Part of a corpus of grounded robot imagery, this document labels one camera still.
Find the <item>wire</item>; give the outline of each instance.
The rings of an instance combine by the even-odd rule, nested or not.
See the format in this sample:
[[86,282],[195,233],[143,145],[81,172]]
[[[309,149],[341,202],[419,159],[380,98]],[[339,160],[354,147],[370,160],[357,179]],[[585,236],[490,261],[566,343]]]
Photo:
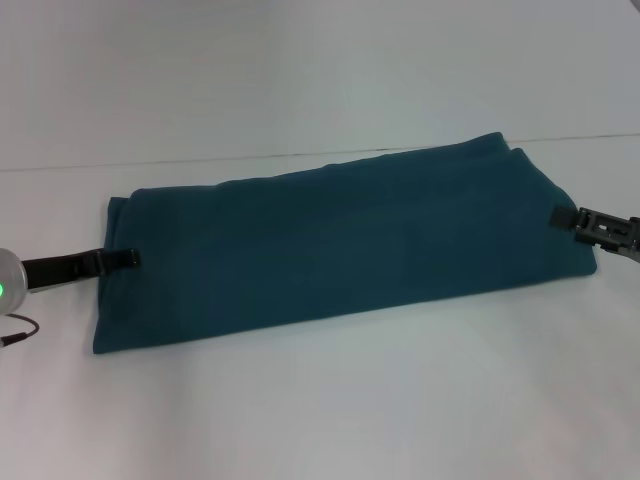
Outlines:
[[7,313],[7,317],[17,318],[18,320],[30,323],[31,325],[33,325],[33,330],[31,330],[29,333],[20,332],[13,335],[0,337],[0,347],[7,347],[14,343],[21,342],[22,340],[26,340],[29,337],[33,337],[40,330],[40,325],[38,325],[35,320],[32,320],[29,317],[25,317],[24,315],[18,315],[17,313]]

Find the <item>white background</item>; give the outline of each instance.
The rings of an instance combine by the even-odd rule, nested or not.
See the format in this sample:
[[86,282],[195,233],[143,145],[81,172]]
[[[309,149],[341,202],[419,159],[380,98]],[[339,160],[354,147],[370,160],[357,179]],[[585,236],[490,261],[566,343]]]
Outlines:
[[[638,215],[639,41],[626,0],[5,0],[0,244],[81,251],[136,188],[494,130],[578,204]],[[2,474],[638,478],[640,267],[598,260],[589,278],[99,357],[94,282],[32,295],[20,312],[42,331],[0,351]]]

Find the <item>folded cloth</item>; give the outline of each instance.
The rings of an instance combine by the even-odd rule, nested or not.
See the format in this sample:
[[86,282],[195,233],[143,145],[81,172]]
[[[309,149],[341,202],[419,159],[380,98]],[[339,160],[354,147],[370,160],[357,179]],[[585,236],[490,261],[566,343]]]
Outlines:
[[574,207],[502,135],[109,205],[94,352],[531,285],[596,269],[549,227]]

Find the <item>teal blanket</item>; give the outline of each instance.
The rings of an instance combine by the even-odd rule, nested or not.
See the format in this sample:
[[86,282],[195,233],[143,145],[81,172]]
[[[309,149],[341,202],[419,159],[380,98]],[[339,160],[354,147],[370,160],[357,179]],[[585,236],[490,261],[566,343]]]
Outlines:
[[589,275],[548,226],[571,199],[502,135],[109,205],[105,248],[142,267],[99,284],[94,352]]

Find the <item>white surface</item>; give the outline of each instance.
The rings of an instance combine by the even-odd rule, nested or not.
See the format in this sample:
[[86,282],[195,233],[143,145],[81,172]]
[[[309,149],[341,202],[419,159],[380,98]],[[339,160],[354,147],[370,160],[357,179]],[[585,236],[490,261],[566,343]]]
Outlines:
[[640,133],[629,0],[3,0],[0,167]]
[[[518,146],[581,205],[638,213],[639,138]],[[93,248],[111,195],[359,156],[5,172],[0,244]],[[635,479],[639,272],[599,255],[589,278],[107,356],[94,282],[39,293],[41,333],[0,351],[2,475]]]

